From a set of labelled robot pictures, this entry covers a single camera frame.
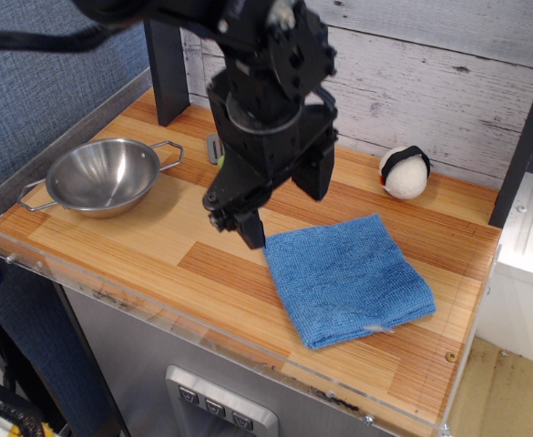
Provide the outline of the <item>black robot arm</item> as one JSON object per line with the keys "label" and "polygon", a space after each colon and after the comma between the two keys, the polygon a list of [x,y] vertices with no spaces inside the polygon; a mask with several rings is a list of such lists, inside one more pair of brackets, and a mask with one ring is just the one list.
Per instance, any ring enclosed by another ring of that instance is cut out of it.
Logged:
{"label": "black robot arm", "polygon": [[225,67],[210,81],[210,109],[224,163],[203,205],[218,230],[251,249],[265,244],[259,210],[293,181],[313,199],[333,173],[337,110],[323,81],[335,50],[303,1],[80,1],[102,25],[158,21],[214,41]]}

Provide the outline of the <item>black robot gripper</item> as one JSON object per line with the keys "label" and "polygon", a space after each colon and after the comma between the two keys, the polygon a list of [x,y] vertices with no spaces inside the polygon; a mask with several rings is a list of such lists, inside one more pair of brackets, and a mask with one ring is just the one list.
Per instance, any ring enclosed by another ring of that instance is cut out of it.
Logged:
{"label": "black robot gripper", "polygon": [[228,69],[212,78],[210,108],[224,164],[203,198],[219,231],[237,231],[249,249],[265,246],[259,210],[287,180],[316,201],[329,188],[337,109],[322,87],[329,69],[282,76]]}

